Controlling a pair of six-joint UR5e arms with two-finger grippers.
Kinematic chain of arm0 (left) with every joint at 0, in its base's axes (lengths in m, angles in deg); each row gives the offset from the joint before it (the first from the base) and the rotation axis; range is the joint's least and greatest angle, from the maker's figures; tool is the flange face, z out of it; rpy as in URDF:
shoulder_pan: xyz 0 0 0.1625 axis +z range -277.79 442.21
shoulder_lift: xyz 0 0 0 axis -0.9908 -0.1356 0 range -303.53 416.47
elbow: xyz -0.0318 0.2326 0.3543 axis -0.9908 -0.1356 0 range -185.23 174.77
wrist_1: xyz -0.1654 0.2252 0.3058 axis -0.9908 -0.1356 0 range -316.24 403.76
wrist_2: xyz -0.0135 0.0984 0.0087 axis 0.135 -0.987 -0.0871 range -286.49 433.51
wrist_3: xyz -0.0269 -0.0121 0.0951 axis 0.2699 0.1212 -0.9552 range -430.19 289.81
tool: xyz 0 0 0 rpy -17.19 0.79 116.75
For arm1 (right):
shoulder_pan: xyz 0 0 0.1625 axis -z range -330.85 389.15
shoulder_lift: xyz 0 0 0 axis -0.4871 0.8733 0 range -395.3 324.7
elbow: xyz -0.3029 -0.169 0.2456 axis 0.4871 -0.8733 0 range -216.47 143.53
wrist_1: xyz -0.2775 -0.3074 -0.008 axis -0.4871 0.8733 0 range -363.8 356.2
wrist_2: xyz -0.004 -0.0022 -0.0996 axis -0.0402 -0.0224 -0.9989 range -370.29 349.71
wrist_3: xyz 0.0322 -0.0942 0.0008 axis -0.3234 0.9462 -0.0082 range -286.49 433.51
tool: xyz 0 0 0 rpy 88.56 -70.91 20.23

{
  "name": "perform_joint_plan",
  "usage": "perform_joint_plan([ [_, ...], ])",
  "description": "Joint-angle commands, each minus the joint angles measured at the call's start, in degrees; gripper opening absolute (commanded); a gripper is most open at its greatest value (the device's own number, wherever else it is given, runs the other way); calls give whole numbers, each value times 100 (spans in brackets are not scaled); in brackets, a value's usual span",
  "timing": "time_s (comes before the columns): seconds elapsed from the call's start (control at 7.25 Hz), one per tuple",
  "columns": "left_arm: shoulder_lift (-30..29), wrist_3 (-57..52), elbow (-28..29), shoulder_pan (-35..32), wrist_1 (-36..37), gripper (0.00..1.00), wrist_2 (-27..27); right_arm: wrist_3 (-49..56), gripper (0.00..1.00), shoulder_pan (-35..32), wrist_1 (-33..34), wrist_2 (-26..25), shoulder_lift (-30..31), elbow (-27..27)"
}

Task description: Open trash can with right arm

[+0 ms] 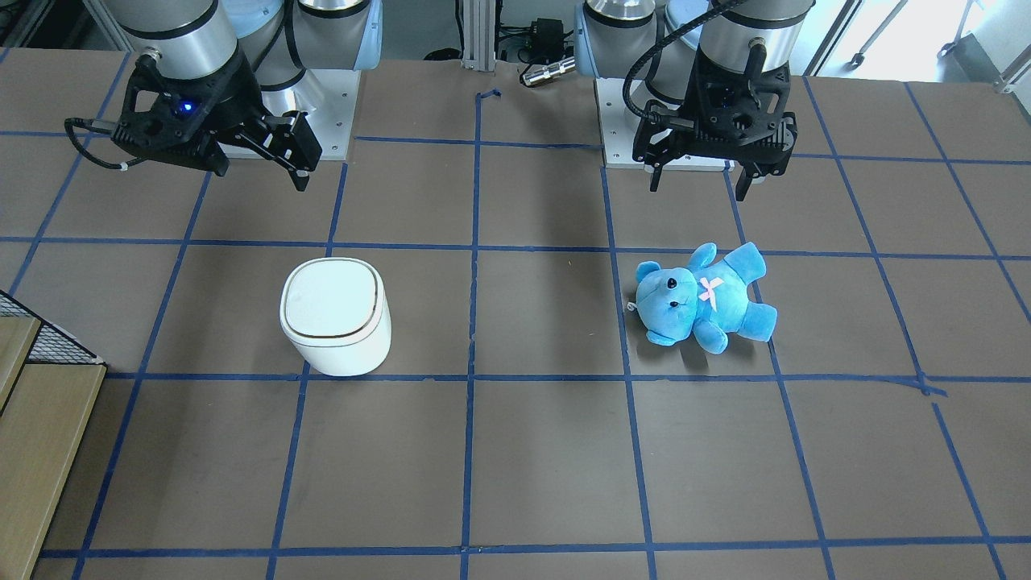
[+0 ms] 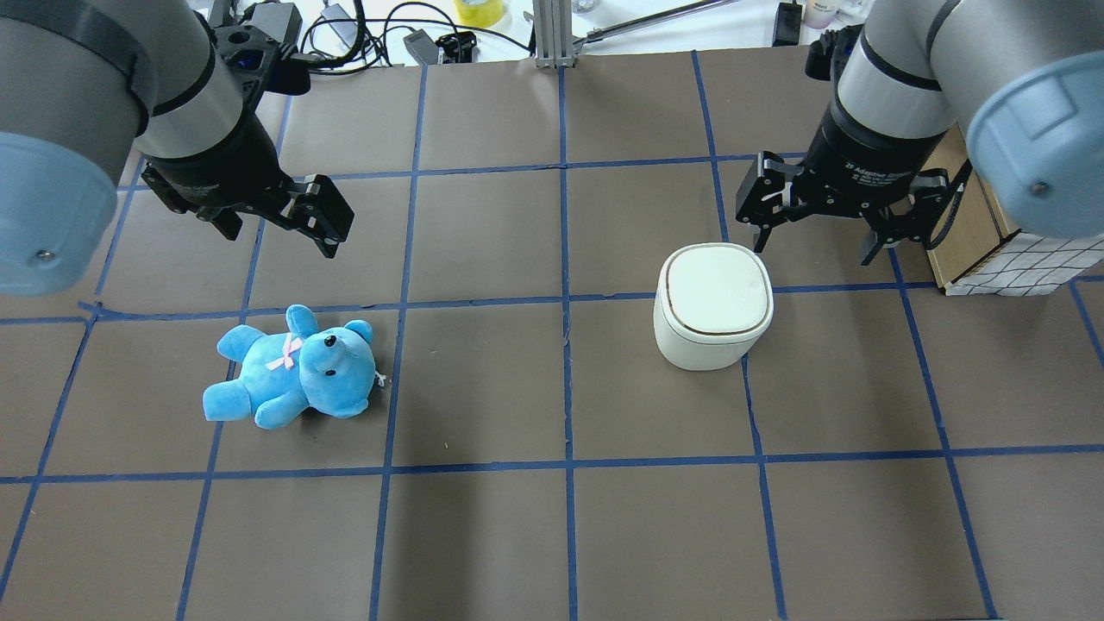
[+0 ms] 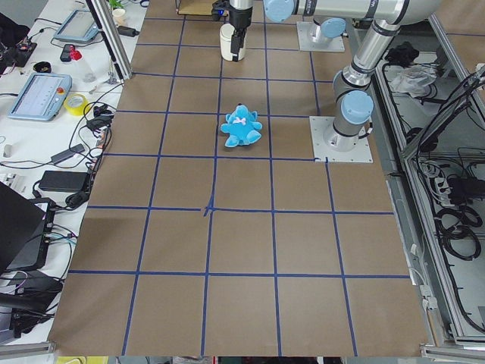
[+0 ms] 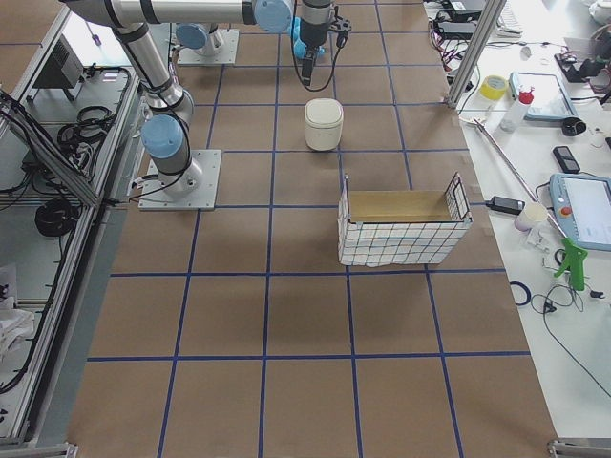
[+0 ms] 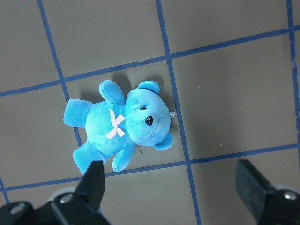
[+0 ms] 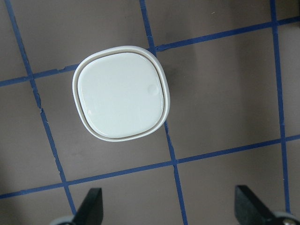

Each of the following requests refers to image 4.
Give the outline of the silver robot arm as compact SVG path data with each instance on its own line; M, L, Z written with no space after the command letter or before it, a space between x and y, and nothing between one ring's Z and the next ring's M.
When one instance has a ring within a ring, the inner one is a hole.
M342 49L351 31L332 1L69 1L82 19L108 27L135 68L152 112L141 128L146 153L157 168L158 188L137 200L148 209L211 209L216 200L221 153L191 148L189 125L194 112L191 94L170 71L149 32L152 25L219 23L257 25L273 33L300 29L305 56L294 65L305 89L320 48L337 35Z
M214 55L221 51L224 39L216 23L177 23L179 44L201 55Z

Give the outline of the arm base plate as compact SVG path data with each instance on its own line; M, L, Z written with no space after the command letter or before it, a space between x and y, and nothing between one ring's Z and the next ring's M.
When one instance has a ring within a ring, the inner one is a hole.
M161 174L143 184L141 211L187 211L215 209L221 170L221 150L192 150L191 165L181 178Z
M201 24L179 24L181 66L233 65L236 61L240 33L235 29L209 31Z

